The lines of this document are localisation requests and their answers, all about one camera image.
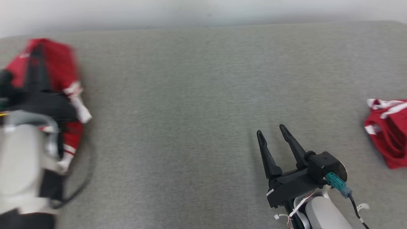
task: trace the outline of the white trim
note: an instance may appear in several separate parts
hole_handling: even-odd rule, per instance
[[[76,90],[81,88],[81,83],[79,81],[75,81],[69,85],[69,87],[65,88],[63,92],[67,95],[74,93]]]
[[[386,109],[401,103],[404,103],[403,101],[400,100],[380,100],[380,99],[368,99],[367,100],[368,106],[372,108],[373,110],[379,110],[379,109]]]
[[[366,130],[366,132],[367,132],[368,134],[374,134],[374,135],[376,135],[376,131],[374,130],[374,128],[373,128],[372,125],[365,126],[365,130]]]
[[[63,173],[66,173],[68,171],[69,165],[71,164],[73,158],[74,155],[67,152],[63,153],[62,160],[58,162],[58,165],[61,167]]]
[[[27,57],[29,57],[29,56],[30,56],[30,53],[22,53],[22,54],[20,55],[20,58],[23,59],[23,58],[27,58]]]
[[[76,152],[76,149],[75,149],[75,148],[73,148],[72,146],[67,145],[67,144],[64,144],[64,145],[63,145],[63,149],[66,150],[66,151],[69,151],[69,152],[71,152],[71,153],[73,153],[73,154],[75,154],[75,152]]]
[[[74,106],[77,111],[78,119],[82,123],[89,122],[89,120],[92,118],[92,115],[83,104],[81,97],[79,95],[71,95],[69,96],[69,99],[71,100],[72,106]]]
[[[388,109],[386,112],[384,112],[383,114],[381,114],[381,115],[380,115],[380,118],[381,118],[381,119],[385,119],[385,118],[387,118],[389,115],[394,114],[394,113],[398,113],[398,112],[400,112],[400,111],[402,111],[402,110],[404,110],[404,109],[406,109],[406,108],[407,108],[407,103],[399,104],[399,105],[397,105],[397,106],[394,106],[394,107]]]

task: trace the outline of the red garment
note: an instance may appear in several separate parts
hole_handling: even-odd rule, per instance
[[[390,169],[407,167],[407,100],[369,99],[365,129]]]
[[[13,86],[22,87],[30,53],[39,43],[42,45],[45,65],[53,92],[64,92],[70,98],[80,120],[66,123],[64,128],[67,131],[63,132],[65,152],[63,160],[69,160],[66,165],[68,166],[82,137],[82,123],[89,121],[92,117],[80,98],[82,88],[71,48],[48,39],[33,39],[28,42],[23,52],[10,62],[6,69],[13,74]]]

